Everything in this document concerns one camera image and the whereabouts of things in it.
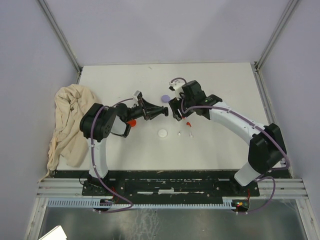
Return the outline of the black earbud charging case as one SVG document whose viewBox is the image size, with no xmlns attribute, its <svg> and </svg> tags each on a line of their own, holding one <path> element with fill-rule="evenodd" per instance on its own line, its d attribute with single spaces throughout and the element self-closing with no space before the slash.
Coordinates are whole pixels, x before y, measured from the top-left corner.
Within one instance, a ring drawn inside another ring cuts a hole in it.
<svg viewBox="0 0 320 240">
<path fill-rule="evenodd" d="M 168 107 L 164 107 L 162 113 L 163 113 L 166 117 L 168 117 L 168 116 L 169 116 L 169 109 L 168 109 Z"/>
</svg>

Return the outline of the purple earbud charging case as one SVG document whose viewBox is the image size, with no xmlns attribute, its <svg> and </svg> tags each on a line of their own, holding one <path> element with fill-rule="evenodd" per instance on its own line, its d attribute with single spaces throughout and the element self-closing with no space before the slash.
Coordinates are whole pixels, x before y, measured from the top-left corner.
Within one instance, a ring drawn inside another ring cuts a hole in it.
<svg viewBox="0 0 320 240">
<path fill-rule="evenodd" d="M 161 101 L 162 101 L 163 103 L 168 103 L 170 100 L 171 100 L 171 98 L 170 98 L 170 96 L 168 96 L 168 95 L 162 95 L 162 96 L 161 96 Z"/>
</svg>

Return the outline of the orange earbud charging case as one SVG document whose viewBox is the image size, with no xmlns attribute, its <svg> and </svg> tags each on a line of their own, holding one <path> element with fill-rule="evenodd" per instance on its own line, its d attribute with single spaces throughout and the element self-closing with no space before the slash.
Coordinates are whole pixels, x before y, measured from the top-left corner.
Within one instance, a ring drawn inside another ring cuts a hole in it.
<svg viewBox="0 0 320 240">
<path fill-rule="evenodd" d="M 128 124 L 133 128 L 136 126 L 137 121 L 135 119 L 132 119 L 132 120 L 128 121 Z"/>
</svg>

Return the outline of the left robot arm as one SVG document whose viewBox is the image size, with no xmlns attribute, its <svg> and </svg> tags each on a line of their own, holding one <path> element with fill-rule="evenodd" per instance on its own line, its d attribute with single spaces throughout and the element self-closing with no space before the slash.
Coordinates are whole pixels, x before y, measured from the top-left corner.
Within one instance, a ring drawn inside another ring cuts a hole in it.
<svg viewBox="0 0 320 240">
<path fill-rule="evenodd" d="M 159 115 L 167 117 L 168 108 L 149 103 L 144 98 L 138 100 L 132 107 L 128 107 L 123 101 L 115 106 L 94 103 L 84 114 L 79 129 L 87 140 L 90 150 L 89 174 L 97 179 L 93 189 L 99 195 L 106 195 L 111 189 L 111 183 L 104 179 L 109 172 L 106 152 L 108 136 L 112 134 L 126 138 L 132 128 L 130 121 L 139 118 L 150 121 Z"/>
</svg>

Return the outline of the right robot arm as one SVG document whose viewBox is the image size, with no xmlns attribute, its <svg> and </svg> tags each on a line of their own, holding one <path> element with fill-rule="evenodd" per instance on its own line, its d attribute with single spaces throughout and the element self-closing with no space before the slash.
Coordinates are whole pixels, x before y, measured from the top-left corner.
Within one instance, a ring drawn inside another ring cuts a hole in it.
<svg viewBox="0 0 320 240">
<path fill-rule="evenodd" d="M 186 81 L 176 77 L 169 82 L 169 89 L 175 93 L 175 98 L 169 101 L 174 119 L 181 121 L 195 113 L 224 126 L 248 144 L 247 162 L 229 183 L 234 195 L 242 195 L 247 191 L 248 184 L 268 171 L 277 171 L 276 164 L 281 160 L 285 160 L 285 168 L 289 168 L 283 135 L 275 123 L 264 125 L 241 115 L 220 97 L 206 95 L 196 80 Z"/>
</svg>

